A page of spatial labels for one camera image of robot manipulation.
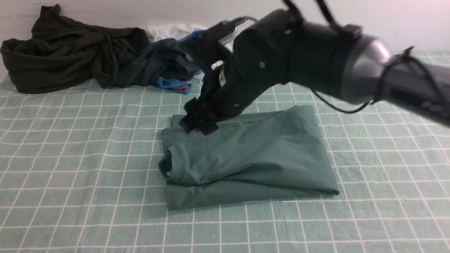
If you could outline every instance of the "cable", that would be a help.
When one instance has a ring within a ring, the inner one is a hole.
[[[292,14],[294,14],[297,21],[303,22],[304,18],[302,16],[302,14],[300,13],[300,10],[295,6],[295,4],[291,0],[282,0],[282,1],[289,8],[289,10],[292,12]]]
[[[320,7],[320,11],[322,11],[322,14],[324,15],[328,24],[330,24],[331,28],[337,32],[340,32],[342,30],[342,27],[338,23],[336,23],[324,0],[316,0],[316,1]]]
[[[331,107],[331,108],[333,108],[333,109],[335,109],[335,110],[337,110],[337,111],[339,111],[339,112],[342,112],[342,113],[347,113],[347,114],[358,113],[358,112],[364,110],[364,109],[370,104],[370,102],[366,102],[366,103],[362,104],[360,107],[356,108],[355,110],[352,110],[352,111],[346,111],[346,110],[337,108],[336,106],[330,104],[330,103],[329,103],[328,101],[326,101],[323,97],[321,97],[319,94],[317,94],[317,91],[315,91],[315,90],[311,90],[311,91],[312,91],[312,93],[314,93],[314,95],[316,95],[320,100],[322,100],[322,101],[323,101],[325,104],[327,104],[329,107]]]
[[[397,59],[395,59],[394,61],[392,61],[384,70],[383,73],[379,79],[379,85],[378,85],[378,91],[377,94],[375,95],[375,98],[372,102],[372,104],[380,101],[382,99],[382,95],[383,95],[383,91],[384,91],[384,86],[385,86],[385,82],[384,82],[384,78],[386,77],[386,73],[393,67],[402,64],[402,63],[406,63],[409,65],[410,69],[413,72],[417,71],[413,68],[411,68],[411,63],[414,63],[415,65],[417,65],[423,72],[423,75],[425,75],[425,78],[430,82],[430,84],[432,85],[433,89],[435,90],[435,92],[437,93],[437,95],[440,97],[441,99],[441,103],[443,105],[443,108],[445,109],[445,111],[447,113],[450,112],[450,104],[448,101],[446,101],[446,98],[444,96],[444,93],[441,90],[440,85],[438,84],[438,82],[436,81],[436,78],[433,76],[432,72],[430,70],[428,70],[428,68],[422,63],[420,62],[418,59],[416,59],[415,57],[411,56],[411,51],[414,47],[411,46],[407,49],[404,50],[404,52],[398,56]]]
[[[258,22],[258,20],[256,18],[249,17],[249,16],[246,16],[246,18],[247,18],[247,20],[252,20],[252,21]]]

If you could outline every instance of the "green checkered tablecloth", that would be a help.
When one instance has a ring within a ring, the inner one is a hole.
[[[450,253],[450,129],[383,102],[340,114],[298,85],[246,112],[313,105],[339,196],[168,212],[160,131],[192,83],[27,95],[4,80],[0,253]]]

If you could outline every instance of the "red tag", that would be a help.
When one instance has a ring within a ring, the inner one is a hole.
[[[184,89],[186,89],[187,87],[189,87],[189,85],[181,86],[181,87],[178,87],[178,88],[175,88],[175,89],[176,89],[176,90],[184,90]]]

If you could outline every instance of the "green t-shirt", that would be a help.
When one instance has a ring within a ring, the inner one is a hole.
[[[339,194],[312,106],[241,114],[208,136],[182,117],[162,130],[168,210]]]

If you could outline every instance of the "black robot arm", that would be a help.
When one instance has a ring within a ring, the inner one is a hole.
[[[423,64],[410,55],[391,55],[376,37],[356,25],[337,24],[317,0],[329,25],[308,23],[290,0],[222,44],[247,17],[219,23],[183,43],[205,72],[201,94],[186,103],[180,124],[207,135],[216,123],[236,117],[264,91],[290,82],[351,104],[384,100],[450,126],[450,70]],[[216,69],[211,65],[223,64]]]

